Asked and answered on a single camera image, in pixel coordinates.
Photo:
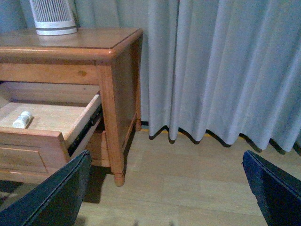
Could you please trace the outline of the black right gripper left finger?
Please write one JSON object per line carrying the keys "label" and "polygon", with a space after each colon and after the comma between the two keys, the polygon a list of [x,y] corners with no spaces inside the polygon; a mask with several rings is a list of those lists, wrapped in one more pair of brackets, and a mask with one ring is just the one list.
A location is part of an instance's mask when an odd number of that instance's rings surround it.
{"label": "black right gripper left finger", "polygon": [[84,200],[91,156],[83,151],[23,198],[1,211],[2,226],[72,226]]}

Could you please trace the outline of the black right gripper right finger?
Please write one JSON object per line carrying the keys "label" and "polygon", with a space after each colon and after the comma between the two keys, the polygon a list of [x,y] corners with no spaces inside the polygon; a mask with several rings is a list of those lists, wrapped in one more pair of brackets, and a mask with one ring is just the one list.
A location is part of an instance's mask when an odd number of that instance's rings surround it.
{"label": "black right gripper right finger", "polygon": [[301,181],[249,150],[242,165],[267,225],[299,226]]}

